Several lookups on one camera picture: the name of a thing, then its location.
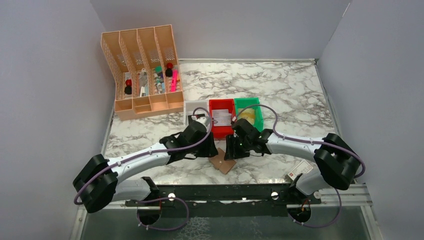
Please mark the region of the brown leather card holder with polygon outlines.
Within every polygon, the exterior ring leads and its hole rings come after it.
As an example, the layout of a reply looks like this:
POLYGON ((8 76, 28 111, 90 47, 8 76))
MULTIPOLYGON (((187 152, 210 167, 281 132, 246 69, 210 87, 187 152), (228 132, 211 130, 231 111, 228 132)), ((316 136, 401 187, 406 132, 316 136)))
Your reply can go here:
POLYGON ((237 162, 234 159, 225 160, 225 152, 221 148, 217 148, 217 152, 218 154, 216 156, 209 158, 209 162, 216 170, 226 175, 233 169, 237 162))

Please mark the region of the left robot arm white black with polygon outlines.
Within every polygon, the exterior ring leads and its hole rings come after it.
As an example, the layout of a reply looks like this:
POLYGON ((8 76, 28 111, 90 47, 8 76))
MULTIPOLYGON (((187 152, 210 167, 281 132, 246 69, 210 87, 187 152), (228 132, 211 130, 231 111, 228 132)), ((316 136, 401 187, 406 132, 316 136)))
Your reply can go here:
POLYGON ((146 170, 187 159, 211 158, 218 154, 210 119, 201 117, 182 132, 165 136, 159 142, 121 157, 97 154, 87 162, 72 182, 77 194, 74 204, 95 213, 111 202, 139 199, 144 205, 157 200, 157 191, 146 180, 128 179, 146 170))

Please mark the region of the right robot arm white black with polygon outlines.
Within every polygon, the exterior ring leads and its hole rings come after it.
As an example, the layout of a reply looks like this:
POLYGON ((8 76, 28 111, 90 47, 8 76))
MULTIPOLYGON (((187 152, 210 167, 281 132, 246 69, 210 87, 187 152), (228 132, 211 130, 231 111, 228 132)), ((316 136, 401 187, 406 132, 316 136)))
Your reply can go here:
POLYGON ((245 158, 254 151, 261 156, 282 154, 315 162, 317 167, 298 174, 288 190, 296 204, 321 189, 345 191, 364 173, 363 161, 335 133, 323 138, 296 137, 268 128, 259 131, 245 119, 236 120, 231 128, 233 134, 225 138, 225 160, 245 158))

